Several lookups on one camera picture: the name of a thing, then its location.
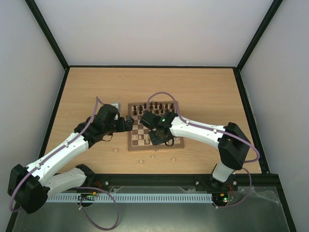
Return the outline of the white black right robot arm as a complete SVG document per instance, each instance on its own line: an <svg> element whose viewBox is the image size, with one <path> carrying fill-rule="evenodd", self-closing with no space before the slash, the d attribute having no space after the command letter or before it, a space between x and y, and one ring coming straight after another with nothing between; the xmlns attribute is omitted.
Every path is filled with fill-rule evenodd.
<svg viewBox="0 0 309 232"><path fill-rule="evenodd" d="M220 161L209 178L209 185L214 189L233 183L228 179L234 171L242 169L251 144L239 126L231 122L227 126L215 126L181 118L173 112L159 116L146 111L140 123L150 130L153 145L167 144L174 142L176 137L183 137L218 149Z"/></svg>

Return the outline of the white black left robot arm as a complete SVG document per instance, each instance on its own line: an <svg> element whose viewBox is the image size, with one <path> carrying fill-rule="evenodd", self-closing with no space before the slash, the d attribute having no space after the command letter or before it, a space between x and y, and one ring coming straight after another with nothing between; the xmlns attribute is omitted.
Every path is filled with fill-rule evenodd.
<svg viewBox="0 0 309 232"><path fill-rule="evenodd" d="M92 116L80 123L69 137L38 160L11 169L8 194L28 214L39 210L48 198L70 188L80 187L87 179L81 168L55 174L77 155L103 141L104 136L127 132L133 128L131 116L121 117L117 104L95 108Z"/></svg>

